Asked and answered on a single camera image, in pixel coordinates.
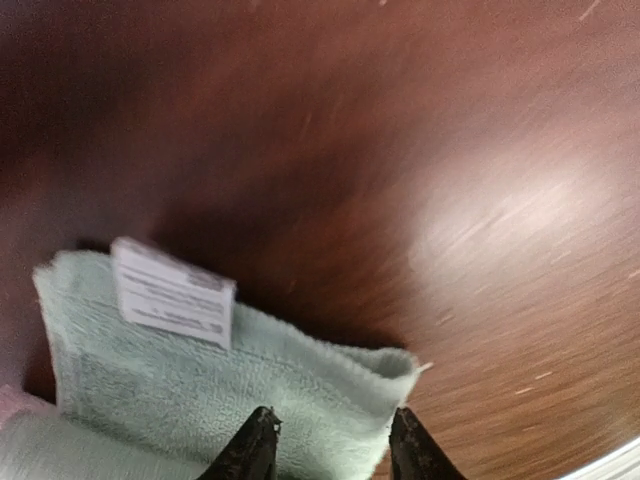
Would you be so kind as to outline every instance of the care label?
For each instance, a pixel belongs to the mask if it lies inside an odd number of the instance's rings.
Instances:
[[[116,239],[111,255],[127,321],[231,348],[235,282],[130,238]]]

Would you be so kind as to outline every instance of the mint green towel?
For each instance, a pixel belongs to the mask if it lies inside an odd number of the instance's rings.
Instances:
[[[35,283],[62,415],[170,458],[209,462],[266,405],[283,477],[364,480],[419,376],[404,350],[321,342],[240,304],[228,352],[131,324],[102,254],[59,253]]]
[[[133,448],[57,416],[19,413],[0,431],[3,480],[194,480],[205,469]]]

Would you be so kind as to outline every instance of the pink fabric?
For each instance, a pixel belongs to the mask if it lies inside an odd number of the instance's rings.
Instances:
[[[11,385],[0,387],[0,430],[11,417],[23,411],[55,415],[56,408],[19,388]]]

